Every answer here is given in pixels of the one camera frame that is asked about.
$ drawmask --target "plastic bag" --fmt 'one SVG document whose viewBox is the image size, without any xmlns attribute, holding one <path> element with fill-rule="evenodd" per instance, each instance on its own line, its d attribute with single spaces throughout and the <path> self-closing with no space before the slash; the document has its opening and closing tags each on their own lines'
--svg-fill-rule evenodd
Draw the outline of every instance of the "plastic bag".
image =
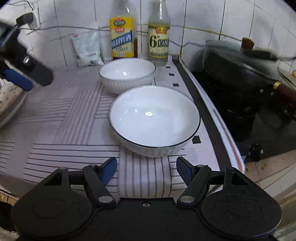
<svg viewBox="0 0 296 241">
<path fill-rule="evenodd" d="M 98 31 L 87 31 L 72 36 L 79 67 L 104 64 Z"/>
</svg>

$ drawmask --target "electrical outlet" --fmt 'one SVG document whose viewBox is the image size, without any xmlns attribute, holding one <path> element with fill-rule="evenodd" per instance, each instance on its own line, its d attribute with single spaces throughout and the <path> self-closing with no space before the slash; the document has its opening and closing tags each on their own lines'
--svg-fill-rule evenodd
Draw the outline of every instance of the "electrical outlet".
<svg viewBox="0 0 296 241">
<path fill-rule="evenodd" d="M 28 26 L 30 29 L 39 29 L 40 28 L 39 20 L 36 18 L 34 13 L 33 13 L 33 21 L 31 23 L 28 23 Z"/>
</svg>

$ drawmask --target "bottle label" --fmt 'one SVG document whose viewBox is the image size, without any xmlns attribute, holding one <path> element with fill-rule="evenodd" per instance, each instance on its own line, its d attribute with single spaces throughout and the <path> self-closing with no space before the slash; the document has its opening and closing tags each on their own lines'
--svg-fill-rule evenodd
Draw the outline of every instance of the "bottle label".
<svg viewBox="0 0 296 241">
<path fill-rule="evenodd" d="M 133 18 L 110 19 L 112 56 L 117 58 L 134 57 Z"/>
<path fill-rule="evenodd" d="M 170 27 L 149 25 L 149 56 L 165 58 L 168 56 Z"/>
</svg>

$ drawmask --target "rice vinegar bottle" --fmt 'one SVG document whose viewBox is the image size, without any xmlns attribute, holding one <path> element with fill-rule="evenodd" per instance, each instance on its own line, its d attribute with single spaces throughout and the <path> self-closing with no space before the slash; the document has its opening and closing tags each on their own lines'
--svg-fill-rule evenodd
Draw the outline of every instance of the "rice vinegar bottle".
<svg viewBox="0 0 296 241">
<path fill-rule="evenodd" d="M 135 6 L 129 0 L 113 0 L 110 30 L 113 59 L 137 58 L 137 13 Z"/>
<path fill-rule="evenodd" d="M 168 62 L 170 33 L 170 16 L 165 0 L 156 0 L 148 24 L 148 60 L 156 67 L 165 66 Z"/>
</svg>

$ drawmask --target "black square tile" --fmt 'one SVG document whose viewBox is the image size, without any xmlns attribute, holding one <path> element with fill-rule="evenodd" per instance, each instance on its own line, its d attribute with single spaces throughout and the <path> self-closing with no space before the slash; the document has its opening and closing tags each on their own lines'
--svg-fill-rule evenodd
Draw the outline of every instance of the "black square tile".
<svg viewBox="0 0 296 241">
<path fill-rule="evenodd" d="M 193 144 L 200 144 L 201 143 L 200 136 L 194 136 L 192 139 L 192 143 Z"/>
</svg>

